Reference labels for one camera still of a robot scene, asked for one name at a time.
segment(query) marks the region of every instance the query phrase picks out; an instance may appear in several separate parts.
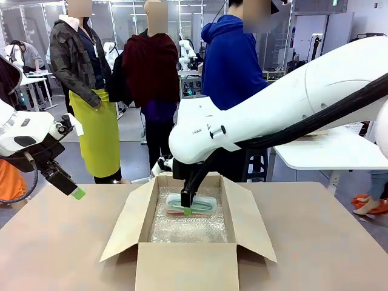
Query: jeans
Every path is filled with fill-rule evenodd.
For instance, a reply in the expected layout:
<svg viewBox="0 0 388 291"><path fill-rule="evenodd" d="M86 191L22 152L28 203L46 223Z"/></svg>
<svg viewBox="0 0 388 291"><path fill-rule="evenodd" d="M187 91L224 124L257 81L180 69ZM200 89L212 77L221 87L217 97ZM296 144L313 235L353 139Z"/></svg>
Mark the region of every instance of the jeans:
<svg viewBox="0 0 388 291"><path fill-rule="evenodd" d="M371 170L370 182L369 195L373 200L379 200L384 192L386 183L388 183L388 170Z"/></svg>

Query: hood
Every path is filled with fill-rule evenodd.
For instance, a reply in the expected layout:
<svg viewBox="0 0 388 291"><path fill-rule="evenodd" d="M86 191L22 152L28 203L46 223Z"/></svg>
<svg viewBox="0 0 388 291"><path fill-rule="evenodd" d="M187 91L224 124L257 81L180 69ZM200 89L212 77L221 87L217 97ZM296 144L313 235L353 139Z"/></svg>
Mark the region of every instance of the hood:
<svg viewBox="0 0 388 291"><path fill-rule="evenodd" d="M243 27L243 21L239 17L223 15L216 23L206 24L202 29L201 36L204 42L210 44L214 37L234 30L242 30Z"/></svg>
<svg viewBox="0 0 388 291"><path fill-rule="evenodd" d="M76 32L78 31L78 27L79 27L79 19L78 18L69 17L68 15L62 14L59 16L59 20L55 21L54 25L61 23L61 21L66 22Z"/></svg>

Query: box flap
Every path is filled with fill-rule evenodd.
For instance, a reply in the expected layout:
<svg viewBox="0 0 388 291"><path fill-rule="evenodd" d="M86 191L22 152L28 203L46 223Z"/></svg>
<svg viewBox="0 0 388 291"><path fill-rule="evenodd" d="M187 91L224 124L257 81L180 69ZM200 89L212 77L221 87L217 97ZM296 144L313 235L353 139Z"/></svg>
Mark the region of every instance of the box flap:
<svg viewBox="0 0 388 291"><path fill-rule="evenodd" d="M109 259L139 242L156 179L130 192L115 228L102 253L100 262Z"/></svg>
<svg viewBox="0 0 388 291"><path fill-rule="evenodd" d="M223 178L236 243L277 263L266 226L251 191Z"/></svg>
<svg viewBox="0 0 388 291"><path fill-rule="evenodd" d="M136 291L238 291L235 244L139 243Z"/></svg>

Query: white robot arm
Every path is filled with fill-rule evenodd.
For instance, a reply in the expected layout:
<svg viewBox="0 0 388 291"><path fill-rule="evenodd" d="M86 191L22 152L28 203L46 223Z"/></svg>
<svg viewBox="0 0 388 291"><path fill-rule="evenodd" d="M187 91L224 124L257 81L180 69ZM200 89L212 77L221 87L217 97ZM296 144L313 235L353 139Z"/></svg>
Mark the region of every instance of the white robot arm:
<svg viewBox="0 0 388 291"><path fill-rule="evenodd" d="M34 183L22 197L3 203L18 202L31 194L38 182L38 171L66 195L81 197L82 190L54 160L65 148L60 140L75 127L82 135L82 125L70 114L54 121L48 112L15 111L2 98L12 94L20 83L21 72L0 56L0 69L12 78L0 79L0 159L8 161L22 172L35 173Z"/></svg>
<svg viewBox="0 0 388 291"><path fill-rule="evenodd" d="M190 63L190 58L196 59L196 54L188 40L179 41L179 46L181 47L179 63L182 66L182 71L188 71L189 67L187 64Z"/></svg>
<svg viewBox="0 0 388 291"><path fill-rule="evenodd" d="M387 49L385 36L344 45L226 111L214 106L209 97L183 99L178 124L169 138L174 178L186 181L182 206L191 206L219 148L273 147L319 129L376 120L381 108L386 118ZM380 122L380 140L386 138L385 124ZM388 156L385 141L380 147ZM171 162L158 164L163 169Z"/></svg>

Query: stool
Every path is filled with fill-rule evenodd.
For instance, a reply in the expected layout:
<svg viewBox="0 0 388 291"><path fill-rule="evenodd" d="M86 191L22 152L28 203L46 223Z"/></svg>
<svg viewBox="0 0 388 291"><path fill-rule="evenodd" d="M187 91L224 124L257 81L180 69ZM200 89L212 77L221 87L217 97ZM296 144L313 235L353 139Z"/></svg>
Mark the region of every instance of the stool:
<svg viewBox="0 0 388 291"><path fill-rule="evenodd" d="M249 165L252 165L252 173L248 173ZM248 179L263 179L266 181L268 170L268 149L261 150L247 150L246 161L244 166L244 173L242 181L246 182Z"/></svg>

